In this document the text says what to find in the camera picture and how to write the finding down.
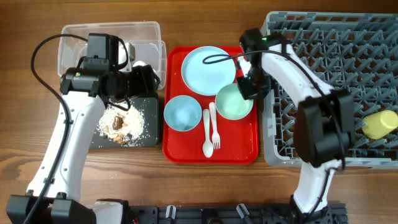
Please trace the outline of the white napkin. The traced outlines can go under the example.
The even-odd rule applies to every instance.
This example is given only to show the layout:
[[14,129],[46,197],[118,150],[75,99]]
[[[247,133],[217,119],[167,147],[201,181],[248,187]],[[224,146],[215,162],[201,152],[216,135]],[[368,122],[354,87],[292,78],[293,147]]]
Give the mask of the white napkin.
[[134,64],[133,64],[133,67],[137,67],[137,66],[146,66],[147,64],[144,62],[144,61],[136,61]]

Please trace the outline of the mint green bowl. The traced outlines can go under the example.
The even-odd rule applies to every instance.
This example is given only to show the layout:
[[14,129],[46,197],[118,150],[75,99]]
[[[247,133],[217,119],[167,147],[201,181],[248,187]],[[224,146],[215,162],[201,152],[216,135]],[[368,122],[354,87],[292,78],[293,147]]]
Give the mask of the mint green bowl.
[[228,120],[239,120],[252,110],[253,100],[245,100],[236,83],[224,86],[216,95],[217,112]]

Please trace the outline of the rice and food scraps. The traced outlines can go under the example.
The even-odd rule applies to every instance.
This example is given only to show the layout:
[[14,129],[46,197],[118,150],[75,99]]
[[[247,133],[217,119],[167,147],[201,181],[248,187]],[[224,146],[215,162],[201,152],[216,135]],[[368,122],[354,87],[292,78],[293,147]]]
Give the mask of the rice and food scraps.
[[144,134],[144,113],[131,106],[128,111],[111,107],[97,124],[95,133],[121,146],[138,146]]

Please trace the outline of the light blue bowl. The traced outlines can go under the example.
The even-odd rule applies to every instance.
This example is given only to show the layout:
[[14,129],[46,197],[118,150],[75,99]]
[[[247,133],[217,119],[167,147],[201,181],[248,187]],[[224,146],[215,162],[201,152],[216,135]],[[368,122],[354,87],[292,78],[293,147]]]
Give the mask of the light blue bowl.
[[202,109],[191,96],[178,95],[170,99],[164,108],[164,120],[175,131],[185,132],[195,128],[202,117]]

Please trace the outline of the yellow plastic cup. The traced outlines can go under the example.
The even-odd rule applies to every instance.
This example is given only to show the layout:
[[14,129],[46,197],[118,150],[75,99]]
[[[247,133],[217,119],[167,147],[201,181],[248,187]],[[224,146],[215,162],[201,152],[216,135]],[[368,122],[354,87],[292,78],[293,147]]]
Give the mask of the yellow plastic cup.
[[363,119],[363,133],[371,139],[380,139],[397,128],[397,113],[384,110]]

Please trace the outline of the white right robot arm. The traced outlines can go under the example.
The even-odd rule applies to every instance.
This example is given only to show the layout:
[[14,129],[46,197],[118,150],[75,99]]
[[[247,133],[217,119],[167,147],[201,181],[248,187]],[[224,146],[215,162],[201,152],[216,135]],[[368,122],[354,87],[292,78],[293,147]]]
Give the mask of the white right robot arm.
[[239,39],[243,54],[237,79],[245,100],[261,100],[274,79],[297,108],[294,147],[302,160],[298,187],[290,198],[291,222],[309,223],[326,216],[333,175],[345,169],[354,144],[354,104],[348,90],[319,79],[280,33],[263,36],[258,28]]

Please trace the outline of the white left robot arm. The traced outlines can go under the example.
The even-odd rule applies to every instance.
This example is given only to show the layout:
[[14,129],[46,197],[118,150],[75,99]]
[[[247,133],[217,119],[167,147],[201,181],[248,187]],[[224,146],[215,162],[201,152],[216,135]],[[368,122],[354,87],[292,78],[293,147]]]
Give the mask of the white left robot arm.
[[159,77],[150,65],[125,72],[118,59],[124,41],[90,33],[87,53],[61,76],[54,95],[60,110],[49,146],[24,195],[11,195],[6,213],[13,223],[137,223],[127,200],[80,203],[81,177],[96,126],[108,106],[156,91]]

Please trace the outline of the black food waste tray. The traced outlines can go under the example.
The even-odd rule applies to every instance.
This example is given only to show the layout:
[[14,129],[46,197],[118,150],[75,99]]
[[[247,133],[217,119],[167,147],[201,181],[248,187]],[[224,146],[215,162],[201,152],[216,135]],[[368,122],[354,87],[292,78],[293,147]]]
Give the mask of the black food waste tray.
[[[144,134],[141,136],[141,140],[138,140],[138,146],[133,147],[152,147],[155,146],[159,141],[159,102],[158,95],[154,93],[147,97],[134,97],[130,99],[131,106],[142,111],[144,113]],[[112,149],[121,148],[119,144],[113,143],[105,137],[100,137],[98,133],[93,134],[90,149]]]

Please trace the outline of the clear plastic waste bin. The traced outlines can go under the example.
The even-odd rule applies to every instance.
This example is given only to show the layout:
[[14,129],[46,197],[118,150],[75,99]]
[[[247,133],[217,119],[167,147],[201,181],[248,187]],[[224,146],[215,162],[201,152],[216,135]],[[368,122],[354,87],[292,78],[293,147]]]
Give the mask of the clear plastic waste bin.
[[[147,22],[112,22],[95,24],[67,25],[63,34],[73,34],[87,38],[90,33],[109,34],[129,42],[135,47],[136,61],[151,65],[160,78],[158,89],[163,89],[166,81],[167,56],[166,46],[161,38],[160,25],[155,21]],[[80,57],[86,55],[87,43],[69,37],[60,39],[58,48],[57,72],[62,76],[70,67],[76,67]]]

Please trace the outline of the grey dishwasher rack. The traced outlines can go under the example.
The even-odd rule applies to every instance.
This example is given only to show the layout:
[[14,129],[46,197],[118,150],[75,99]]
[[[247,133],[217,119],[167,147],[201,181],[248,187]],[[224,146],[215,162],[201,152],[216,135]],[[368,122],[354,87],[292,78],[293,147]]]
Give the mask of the grey dishwasher rack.
[[355,144],[348,166],[397,168],[397,132],[373,140],[364,117],[397,110],[397,16],[336,12],[268,13],[261,33],[280,33],[317,76],[354,99]]

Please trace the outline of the light blue plate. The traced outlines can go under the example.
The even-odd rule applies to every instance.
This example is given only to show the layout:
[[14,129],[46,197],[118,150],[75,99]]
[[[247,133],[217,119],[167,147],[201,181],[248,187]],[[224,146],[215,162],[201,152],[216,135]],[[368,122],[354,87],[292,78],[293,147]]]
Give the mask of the light blue plate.
[[188,53],[182,63],[181,74],[184,83],[191,91],[199,95],[214,96],[224,86],[235,80],[236,67],[232,60],[212,64],[203,63],[203,59],[212,55],[217,55],[212,60],[229,56],[221,48],[204,46]]

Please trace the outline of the white plastic fork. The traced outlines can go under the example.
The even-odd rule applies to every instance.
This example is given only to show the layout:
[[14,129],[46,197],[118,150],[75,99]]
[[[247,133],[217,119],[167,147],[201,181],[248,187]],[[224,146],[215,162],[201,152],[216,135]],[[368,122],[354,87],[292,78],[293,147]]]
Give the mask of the white plastic fork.
[[220,149],[221,148],[221,139],[220,139],[220,135],[218,133],[218,128],[217,128],[215,102],[211,102],[209,104],[209,110],[210,110],[211,124],[212,124],[212,128],[213,128],[213,134],[211,136],[211,140],[212,140],[212,143],[213,143],[213,148],[214,149]]

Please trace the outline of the red serving tray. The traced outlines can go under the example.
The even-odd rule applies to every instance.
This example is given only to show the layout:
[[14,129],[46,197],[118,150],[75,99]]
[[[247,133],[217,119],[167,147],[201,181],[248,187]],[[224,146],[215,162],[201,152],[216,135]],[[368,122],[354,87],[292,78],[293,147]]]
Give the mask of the red serving tray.
[[[178,95],[188,95],[199,102],[202,109],[215,100],[214,96],[201,96],[191,91],[183,82],[181,67],[184,58],[194,50],[194,46],[180,46],[172,49],[167,57],[165,102]],[[205,141],[203,122],[191,131],[178,132],[167,124],[163,129],[162,150],[164,156],[180,164],[249,164],[259,153],[257,108],[243,119],[231,121],[217,116],[221,148],[216,149],[210,158],[205,157],[202,145]]]

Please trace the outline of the white plastic spoon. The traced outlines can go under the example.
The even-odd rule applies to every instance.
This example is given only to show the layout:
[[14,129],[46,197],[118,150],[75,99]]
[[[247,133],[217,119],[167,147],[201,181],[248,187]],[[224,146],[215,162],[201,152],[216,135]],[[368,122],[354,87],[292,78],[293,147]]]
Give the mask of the white plastic spoon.
[[210,111],[209,109],[203,110],[203,125],[205,129],[205,142],[203,143],[203,153],[206,158],[213,155],[213,144],[210,140]]

